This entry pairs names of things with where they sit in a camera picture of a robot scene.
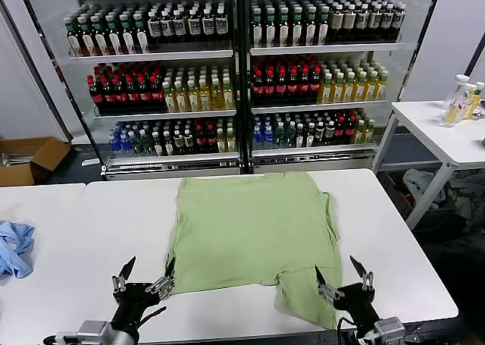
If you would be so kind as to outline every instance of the white table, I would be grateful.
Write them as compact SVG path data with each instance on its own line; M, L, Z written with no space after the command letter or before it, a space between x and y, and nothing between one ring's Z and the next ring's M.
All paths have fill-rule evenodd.
M375 273L374 306L381 317L420 322L457 316L454 302L372 171L320 171L311 176L334 198L344 284L359 280L349 261L352 254ZM125 262L136 255L130 281L153 281L163 272L180 181L89 184L77 203L77 219L64 227L70 240L44 246L46 260L36 268L39 276L28 278L31 289L11 294L26 310L18 314L17 324L9 319L13 325L0 333L0 342L31 344L59 331L75 331L86 319L111 320L117 308L111 276ZM165 303L167 311L140 329L140 342L322 330L280 309L278 290L250 285L172 296Z
M45 278L43 268L49 266L49 253L58 243L72 241L72 237L61 236L61 228L72 225L69 218L85 188L84 183L0 188L0 220L36 228L33 250L22 256L33 266L33 272L22 279L13 276L0 279L0 343L21 343L31 331L33 334L43 331L43 315L28 323L23 322L23 316L36 307L30 294L42 296L48 293L50 282L55 280L53 277L47 282L42 281Z
M430 186L406 220L411 229L416 227L454 171L485 168L485 147L481 144L485 138L485 119L442 127L440 121L444 113L443 101L394 102L393 113L372 163L372 170L377 173L398 123L404 125L442 162Z

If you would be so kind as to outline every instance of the beverage bottle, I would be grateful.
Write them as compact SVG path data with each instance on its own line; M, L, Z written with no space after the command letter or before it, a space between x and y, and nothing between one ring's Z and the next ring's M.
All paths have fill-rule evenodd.
M355 74L353 72L347 73L347 80L343 84L342 102L352 101L352 94L354 92L354 78Z
M190 32L190 39L193 42L199 42L201 40L202 23L200 20L200 15L198 15L197 11L194 9L190 11L189 32Z
M485 84L483 82L477 82L477 88L475 89L474 94L471 97L471 104L464 111L463 118L465 120L473 118L473 112L480 103L480 94L482 93L484 87Z
M302 7L297 6L293 11L293 24L292 24L292 46L296 47L300 45L300 38L302 36Z
M251 22L251 39L252 39L252 45L255 48L260 48L262 47L262 25L261 25L261 9L260 8L254 8L253 9L253 15L252 15L252 22Z
M152 93L149 92L149 85L143 79L142 74L138 75L138 92L140 102L144 105L150 105L150 102L152 100Z
M390 37L390 27L393 22L394 16L394 4L387 4L386 7L383 5L382 17L380 18L380 26L378 30L377 40L380 42L387 42L391 39Z
M185 146L183 144L183 136L180 134L179 130L174 131L174 142L175 142L175 154L184 155L186 154Z
M263 149L273 149L273 140L271 125L267 125L264 131Z
M105 97L102 94L101 89L97 83L94 83L94 79L91 75L88 76L88 87L89 94L91 95L92 101L95 103L98 109L103 109Z
M86 17L78 17L77 21L81 28L81 37L83 39L83 44L81 45L81 49L83 50L83 55L97 55L96 54L96 47L93 42L93 33L91 28L89 27L88 21Z
M120 140L113 134L109 134L109 149L111 151L111 158L122 158L123 151L121 150Z
M305 45L313 45L314 44L314 38L315 38L315 28L316 28L316 23L315 23L315 13L317 11L317 8L315 6L311 6L308 8L308 16L307 16L307 21L305 23Z
M153 105L163 106L164 105L164 90L161 88L160 81L157 80L157 77L151 76L150 82L151 82L150 91L152 92Z
M347 120L345 124L345 129L344 129L344 144L349 144L351 143L352 136L354 135L354 129L355 129L355 116L351 116L350 119Z
M320 66L317 65L315 66L314 71L311 73L310 76L310 97L312 102L318 101L318 93L320 92L321 85L320 73Z
M303 147L303 124L299 123L296 126L296 148L302 148Z
M187 101L186 91L183 89L182 82L175 81L175 93L177 98L177 105L179 107L179 112L190 111L190 103Z
M203 22L203 29L204 29L204 35L205 35L205 40L211 41L214 40L215 36L215 21L214 21L214 15L211 14L211 9L205 9L204 10L204 18L202 19Z
M136 38L138 39L138 44L141 48L142 53L149 53L149 39L148 39L148 30L145 26L145 21L143 20L143 16L141 14L133 15L133 19L135 19L135 32Z
M130 21L128 19L128 15L122 14L120 15L120 21L121 21L121 35L123 36L124 40L124 45L126 46L127 52L129 54L134 54L136 52L135 50L135 42L132 34L132 28L130 25Z
M227 14L224 13L224 4L217 8L217 15L215 18L217 38L219 40L229 39L229 24L227 23Z
M265 47L274 47L275 26L274 26L274 8L266 9L266 22L264 23L266 34L264 36Z
M352 138L350 140L351 144L363 144L365 141L365 121L362 119L358 121L357 128L354 130Z
M330 8L326 5L320 8L320 21L318 23L318 35L316 36L317 44L323 45L327 40L328 33L328 12Z
M277 41L280 47L286 47L288 45L288 8L282 7L280 9L280 22L277 28Z
M340 42L340 30L342 29L343 22L343 6L338 4L333 10L332 17L330 19L330 30L329 30L329 42Z
M344 128L345 128L344 121L345 121L345 118L343 116L341 116L341 117L339 117L339 120L335 124L335 131L333 133L333 135L334 135L333 141L337 145L344 144L344 139L343 139L344 138L343 131L344 131Z
M172 144L172 139L168 130L164 131L164 144L167 155L174 155L174 144Z
M401 30L402 22L406 15L406 4L398 4L397 9L394 11L393 21L391 22L390 29L390 42L395 42L399 37L399 31Z
M376 88L374 92L374 100L385 100L387 89L387 77L389 76L388 70L383 70L380 73L379 82L376 82Z
M303 67L302 74L300 76L300 81L298 84L298 97L306 98L308 97L309 81L308 81L308 67Z
M363 143L372 143L372 136L374 135L374 119L369 119L367 128L365 129L365 139Z
M160 20L157 18L155 11L149 12L149 34L154 44L160 44L161 42L161 25Z
M343 91L343 73L337 72L335 84L330 89L330 103L338 103L342 101L342 91Z
M352 93L351 100L355 102L364 101L364 89L365 89L365 78L367 76L366 72L360 72L358 74L357 82L354 84L354 91Z

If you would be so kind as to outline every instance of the bottle label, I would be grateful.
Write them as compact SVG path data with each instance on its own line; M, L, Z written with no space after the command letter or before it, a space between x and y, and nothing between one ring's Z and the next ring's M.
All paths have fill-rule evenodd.
M204 34L211 35L214 34L215 26L214 26L214 19L211 17L205 17L204 23L202 25L204 27Z
M103 36L102 34L96 34L95 38L96 38L96 42L98 42L98 46L99 46L99 49L101 50L101 53L103 55L109 55L108 45L106 44L105 36Z
M355 18L355 27L357 29L364 29L369 21L369 13L357 13Z
M355 23L355 14L345 14L343 18L342 27L345 29L352 29Z
M189 95L189 101L192 111L198 111L199 107L197 106L197 95Z
M352 96L352 91L354 86L347 85L345 91L343 92L343 102L350 102L350 96Z
M86 44L86 47L88 48L89 55L96 55L96 47L92 42L91 36L86 36L86 35L83 36L83 41L84 41L84 44Z
M198 36L202 33L200 19L189 19L189 32L193 36Z
M288 26L282 25L280 28L280 47L286 47L288 43Z
M295 25L293 27L293 47L300 45L300 36L302 35L302 26Z
M209 97L207 95L200 95L200 101L202 103L202 110L203 111L209 111Z
M183 96L177 96L177 104L179 104L180 112L186 112L187 107L185 105L185 98Z
M139 41L140 47L142 47L142 53L150 52L149 41L146 38L146 33L145 32L138 32L136 34L136 36L138 36L138 41Z
M342 98L342 87L337 86L335 87L335 95L333 96L333 102L340 102Z
M301 148L303 146L303 136L296 137L296 148Z
M324 88L324 93L322 96L322 101L324 104L328 103L328 100L330 99L330 87L325 87Z
M343 14L332 14L332 21L330 27L332 29L340 29L342 27Z
M131 33L123 33L124 42L127 44L128 53L131 55L135 54L135 43L133 41L133 36Z
M262 37L261 27L254 27L252 29L252 35L255 41L255 48L261 47L261 37Z
M161 20L161 32L164 36L173 36L174 26L172 25L172 20Z
M229 110L233 106L233 94L224 93L224 102L226 103L226 109Z
M81 57L83 53L81 52L81 46L79 45L77 38L75 36L69 36L67 39L69 40L69 44L73 49L74 55L76 55L76 57Z
M114 53L116 53L117 55L122 55L123 52L121 51L121 43L118 35L111 33L109 35L109 39L111 40L111 44L113 45Z
M160 28L160 21L158 20L149 20L149 33L150 36L158 38L161 36L161 28Z
M325 44L325 39L327 38L328 24L321 24L318 31L318 45Z
M229 32L229 27L227 26L227 17L216 17L216 27L217 34L226 34Z
M266 46L274 47L274 27L272 25L266 28Z
M277 93L285 93L286 85L276 85L276 92Z
M175 104L172 96L165 96L165 103L167 104L168 112L175 112Z
M155 153L157 153L157 157L163 156L164 152L161 149L161 145L160 144L155 144Z
M315 25L314 24L310 24L306 28L305 45L313 45L314 35L315 35Z
M177 36L185 36L187 34L183 19L174 20L174 29L175 29L175 35Z

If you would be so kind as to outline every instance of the display shelf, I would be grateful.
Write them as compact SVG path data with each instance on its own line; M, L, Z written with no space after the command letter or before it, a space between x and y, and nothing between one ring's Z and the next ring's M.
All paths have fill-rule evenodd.
M176 61L183 59L213 59L231 58L232 49L217 49L208 51L188 52L162 52L162 53L136 53L134 55L96 55L92 57L71 57L76 63L99 64L114 62L138 62L138 61Z
M345 144L341 146L312 146L309 148L288 148L288 149L262 149L253 150L252 157L261 158L281 158L300 155L326 155L332 153L357 153L374 151L374 144Z
M95 116L93 119L103 122L116 123L117 121L140 121L140 120L169 120L169 119L189 119L189 118L219 118L222 116L234 116L236 110L216 110L216 111L193 111L193 112L164 112L160 114L124 114Z
M305 55L319 53L397 51L414 48L414 43L362 43L362 44L329 44L302 45L298 47L251 48L251 55Z
M341 102L338 104L315 104L315 105L296 105L296 106L268 106L265 108L252 108L253 114L274 114L278 112L297 112L297 111L322 111L336 110L341 108L371 108L385 105L385 100L363 101L363 102Z

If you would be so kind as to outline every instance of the black cable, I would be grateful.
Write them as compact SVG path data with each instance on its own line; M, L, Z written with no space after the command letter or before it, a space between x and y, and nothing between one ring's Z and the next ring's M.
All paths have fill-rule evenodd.
M142 319L142 321L140 321L140 323L138 325L138 328L141 328L142 325L145 324L145 322L147 322L150 318L160 315L166 309L167 309L167 307L166 306L163 306L160 309L157 309L156 311L152 312L150 315L145 316Z
M341 334L342 334L342 331L341 331L341 329L342 329L342 321L345 321L345 322L347 322L349 325L352 325L352 326L354 326L354 325L355 325L355 323L353 323L352 321L350 321L348 318L341 317L341 318L339 319L339 323L338 323L338 324L337 324L337 326L336 326L336 338L337 338L337 343L338 343L339 345L342 345L342 339L341 339Z

